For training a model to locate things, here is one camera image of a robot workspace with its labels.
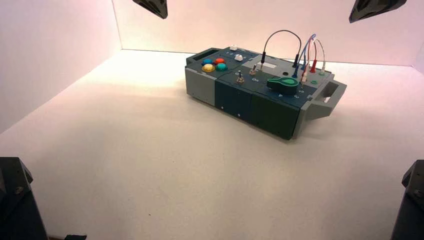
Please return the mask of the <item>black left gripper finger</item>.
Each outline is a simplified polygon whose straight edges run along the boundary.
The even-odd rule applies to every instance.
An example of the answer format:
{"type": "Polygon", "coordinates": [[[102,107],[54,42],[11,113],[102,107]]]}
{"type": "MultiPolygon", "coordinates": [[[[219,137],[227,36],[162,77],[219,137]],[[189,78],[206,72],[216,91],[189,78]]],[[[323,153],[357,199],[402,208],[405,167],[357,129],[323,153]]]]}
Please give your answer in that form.
{"type": "Polygon", "coordinates": [[[133,0],[133,2],[161,19],[168,17],[167,0],[133,0]]]}

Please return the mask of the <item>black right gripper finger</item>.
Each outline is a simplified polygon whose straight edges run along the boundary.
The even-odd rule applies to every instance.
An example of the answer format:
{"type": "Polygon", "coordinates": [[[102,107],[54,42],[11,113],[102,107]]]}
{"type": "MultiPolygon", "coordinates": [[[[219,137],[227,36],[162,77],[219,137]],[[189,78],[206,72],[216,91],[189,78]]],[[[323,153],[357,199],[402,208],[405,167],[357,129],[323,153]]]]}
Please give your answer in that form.
{"type": "Polygon", "coordinates": [[[356,0],[348,20],[352,24],[367,18],[394,11],[402,7],[406,2],[407,0],[356,0]]]}

